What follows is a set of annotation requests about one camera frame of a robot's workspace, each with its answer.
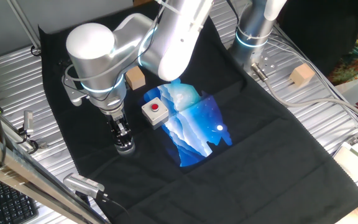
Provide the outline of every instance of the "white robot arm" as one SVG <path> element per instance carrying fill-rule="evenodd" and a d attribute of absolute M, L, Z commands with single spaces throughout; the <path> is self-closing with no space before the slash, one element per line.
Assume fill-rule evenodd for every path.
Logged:
<path fill-rule="evenodd" d="M 161 4 L 162 10 L 167 9 L 158 25 L 142 14 L 131 14 L 114 31 L 89 23 L 73 29 L 67 37 L 67 51 L 79 77 L 62 78 L 68 96 L 76 106 L 81 105 L 82 97 L 89 98 L 107 116 L 116 149 L 123 156 L 135 150 L 123 110 L 124 74 L 139 65 L 162 80 L 178 78 L 190 61 L 213 0 Z M 86 94 L 73 90 L 73 80 L 81 82 Z"/>
<path fill-rule="evenodd" d="M 262 59 L 262 51 L 272 32 L 275 20 L 287 0 L 253 0 L 242 12 L 236 38 L 229 49 L 247 72 Z"/>

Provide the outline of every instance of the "black cloth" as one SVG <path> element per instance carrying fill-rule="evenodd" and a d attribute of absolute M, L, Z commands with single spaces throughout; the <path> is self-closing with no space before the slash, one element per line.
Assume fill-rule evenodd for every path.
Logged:
<path fill-rule="evenodd" d="M 114 30 L 129 14 L 150 18 L 154 3 L 96 19 Z M 133 223 L 334 223 L 358 206 L 358 188 L 299 121 L 238 67 L 211 19 L 201 31 L 181 82 L 214 96 L 233 145 L 211 144 L 213 153 L 191 167 L 178 167 L 138 104 L 164 84 L 143 70 L 146 86 L 129 90 L 125 110 L 137 154 L 118 156 L 104 115 L 89 101 L 73 106 L 61 83 L 68 60 L 66 37 L 40 30 L 46 96 L 81 175 L 102 183 L 128 208 Z M 125 213 L 98 202 L 114 223 Z"/>
<path fill-rule="evenodd" d="M 289 0 L 280 26 L 327 76 L 356 43 L 358 0 Z"/>

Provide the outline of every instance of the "emergency stop button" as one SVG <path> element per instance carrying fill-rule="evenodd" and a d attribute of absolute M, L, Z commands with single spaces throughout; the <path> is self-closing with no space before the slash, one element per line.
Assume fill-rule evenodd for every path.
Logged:
<path fill-rule="evenodd" d="M 152 104 L 152 111 L 157 112 L 158 111 L 158 104 L 154 103 Z"/>

